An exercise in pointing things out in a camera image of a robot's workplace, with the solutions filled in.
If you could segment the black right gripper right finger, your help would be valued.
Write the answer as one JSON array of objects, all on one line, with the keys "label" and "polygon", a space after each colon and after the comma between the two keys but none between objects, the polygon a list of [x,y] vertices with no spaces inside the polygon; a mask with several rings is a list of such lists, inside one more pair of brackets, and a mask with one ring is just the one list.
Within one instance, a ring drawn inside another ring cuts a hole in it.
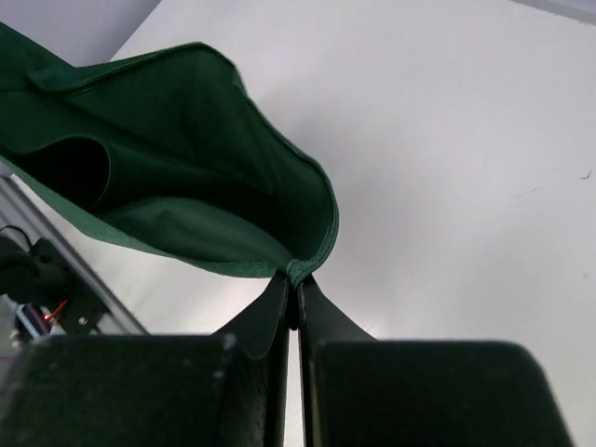
[{"label": "black right gripper right finger", "polygon": [[380,341],[296,291],[308,446],[569,446],[541,366],[502,341]]}]

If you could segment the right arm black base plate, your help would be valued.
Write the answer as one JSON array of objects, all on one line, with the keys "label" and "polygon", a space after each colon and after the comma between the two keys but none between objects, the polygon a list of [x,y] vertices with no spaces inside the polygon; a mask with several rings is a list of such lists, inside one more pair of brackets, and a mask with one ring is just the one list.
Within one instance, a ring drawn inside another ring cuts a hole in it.
[{"label": "right arm black base plate", "polygon": [[47,274],[43,279],[49,298],[46,309],[54,326],[69,334],[102,332],[99,323],[108,315],[107,306],[52,243],[41,238],[30,254]]}]

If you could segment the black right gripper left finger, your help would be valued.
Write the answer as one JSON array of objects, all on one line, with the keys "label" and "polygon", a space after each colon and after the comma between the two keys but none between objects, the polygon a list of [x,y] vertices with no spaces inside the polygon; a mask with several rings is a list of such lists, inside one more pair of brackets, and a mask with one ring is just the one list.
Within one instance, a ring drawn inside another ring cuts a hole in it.
[{"label": "black right gripper left finger", "polygon": [[1,387],[5,446],[279,446],[290,283],[210,335],[52,336]]}]

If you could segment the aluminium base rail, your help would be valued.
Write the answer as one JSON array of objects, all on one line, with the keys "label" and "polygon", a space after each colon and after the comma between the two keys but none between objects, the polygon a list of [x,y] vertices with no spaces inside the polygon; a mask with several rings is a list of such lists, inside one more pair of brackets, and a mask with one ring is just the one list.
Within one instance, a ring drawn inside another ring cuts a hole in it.
[{"label": "aluminium base rail", "polygon": [[62,254],[74,270],[102,298],[108,308],[99,328],[91,334],[146,335],[147,330],[119,302],[104,282],[60,234],[50,220],[13,179],[1,178],[1,302],[12,316],[11,339],[15,345],[55,334],[69,334],[54,326],[46,309],[47,279],[30,254],[44,238]]}]

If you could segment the green cloth napkin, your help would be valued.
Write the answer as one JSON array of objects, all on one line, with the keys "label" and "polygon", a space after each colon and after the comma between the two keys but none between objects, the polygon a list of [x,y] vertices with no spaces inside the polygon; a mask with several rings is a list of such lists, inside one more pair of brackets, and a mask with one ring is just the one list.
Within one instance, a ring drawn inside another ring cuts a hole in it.
[{"label": "green cloth napkin", "polygon": [[324,169],[202,43],[73,66],[3,26],[1,160],[86,236],[220,275],[298,284],[338,234]]}]

